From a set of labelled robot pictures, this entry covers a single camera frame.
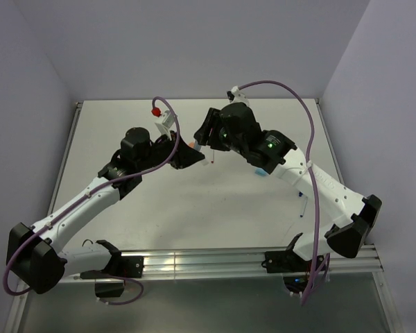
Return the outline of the clear blue highlighter pen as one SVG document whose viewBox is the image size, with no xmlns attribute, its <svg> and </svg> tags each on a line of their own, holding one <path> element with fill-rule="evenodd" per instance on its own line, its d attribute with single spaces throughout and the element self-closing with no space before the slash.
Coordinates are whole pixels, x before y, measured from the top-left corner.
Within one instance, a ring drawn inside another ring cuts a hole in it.
<svg viewBox="0 0 416 333">
<path fill-rule="evenodd" d="M 200 151 L 200 150 L 201 150 L 201 145 L 199 145 L 199 143 L 198 143 L 197 141 L 194 141 L 193 148 L 194 148 L 196 151 Z"/>
</svg>

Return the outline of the light blue pen cap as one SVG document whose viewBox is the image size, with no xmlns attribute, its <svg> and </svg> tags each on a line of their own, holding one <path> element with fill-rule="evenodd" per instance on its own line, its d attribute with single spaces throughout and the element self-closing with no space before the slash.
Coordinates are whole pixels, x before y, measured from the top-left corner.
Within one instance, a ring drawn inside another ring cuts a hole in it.
<svg viewBox="0 0 416 333">
<path fill-rule="evenodd" d="M 255 173 L 259 176 L 267 176 L 268 174 L 261 168 L 256 169 Z"/>
</svg>

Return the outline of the thin blue pen refill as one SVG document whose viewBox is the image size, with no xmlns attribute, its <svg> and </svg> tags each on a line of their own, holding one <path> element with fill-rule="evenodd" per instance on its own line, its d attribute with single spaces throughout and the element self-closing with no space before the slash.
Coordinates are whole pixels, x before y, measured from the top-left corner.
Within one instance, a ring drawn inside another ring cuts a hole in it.
<svg viewBox="0 0 416 333">
<path fill-rule="evenodd" d="M 305 210 L 306 210 L 306 205 L 308 203 L 308 200 L 307 199 L 308 198 L 305 198 L 304 201 L 303 201 L 303 203 L 302 203 L 301 210 L 300 210 L 300 218 L 303 218 L 304 217 Z"/>
</svg>

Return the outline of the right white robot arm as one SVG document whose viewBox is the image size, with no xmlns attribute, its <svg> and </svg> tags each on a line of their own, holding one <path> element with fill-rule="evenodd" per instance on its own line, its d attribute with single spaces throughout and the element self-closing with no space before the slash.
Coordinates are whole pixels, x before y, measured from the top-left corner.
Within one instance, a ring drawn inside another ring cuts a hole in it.
<svg viewBox="0 0 416 333">
<path fill-rule="evenodd" d="M 330 218 L 294 240 L 286 253 L 290 268 L 302 270 L 314 254 L 335 252 L 350 259 L 357 256 L 379 215 L 379 197 L 352 191 L 308 160 L 287 136 L 278 130 L 261 129 L 244 103 L 232 103 L 221 110 L 210 108 L 194 138 L 201 146 L 238 153 L 247 163 L 310 198 L 316 216 L 325 212 Z"/>
</svg>

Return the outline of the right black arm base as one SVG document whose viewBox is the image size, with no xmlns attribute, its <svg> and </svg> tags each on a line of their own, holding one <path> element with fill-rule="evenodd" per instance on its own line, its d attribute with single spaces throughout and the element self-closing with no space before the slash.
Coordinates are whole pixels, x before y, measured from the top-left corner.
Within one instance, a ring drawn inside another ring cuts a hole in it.
<svg viewBox="0 0 416 333">
<path fill-rule="evenodd" d="M 301 273 L 311 270 L 312 261 L 306 261 L 291 250 L 267 251 L 261 266 L 267 273 Z"/>
</svg>

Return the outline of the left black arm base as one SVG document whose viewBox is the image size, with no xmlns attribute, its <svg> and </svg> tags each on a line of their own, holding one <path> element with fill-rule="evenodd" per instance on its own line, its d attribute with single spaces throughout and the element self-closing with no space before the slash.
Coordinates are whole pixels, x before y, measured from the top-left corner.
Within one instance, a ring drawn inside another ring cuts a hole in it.
<svg viewBox="0 0 416 333">
<path fill-rule="evenodd" d="M 144 269 L 143 256 L 113 256 L 102 274 L 121 277 L 121 278 L 140 278 Z"/>
</svg>

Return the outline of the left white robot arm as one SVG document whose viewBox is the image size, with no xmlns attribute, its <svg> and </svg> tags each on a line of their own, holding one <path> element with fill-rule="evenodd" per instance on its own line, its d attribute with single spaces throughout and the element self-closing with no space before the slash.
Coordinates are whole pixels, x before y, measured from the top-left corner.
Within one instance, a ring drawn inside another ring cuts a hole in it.
<svg viewBox="0 0 416 333">
<path fill-rule="evenodd" d="M 145 128 L 131 128 L 120 148 L 98 172 L 92 182 L 75 198 L 51 215 L 31 226 L 18 223 L 9 234 L 3 287 L 14 273 L 38 294 L 51 290 L 63 277 L 96 271 L 113 277 L 121 268 L 121 251 L 106 240 L 88 247 L 65 251 L 71 238 L 92 219 L 118 203 L 137 187 L 143 175 L 166 164 L 185 169 L 204 155 L 187 145 L 178 132 L 150 139 Z"/>
</svg>

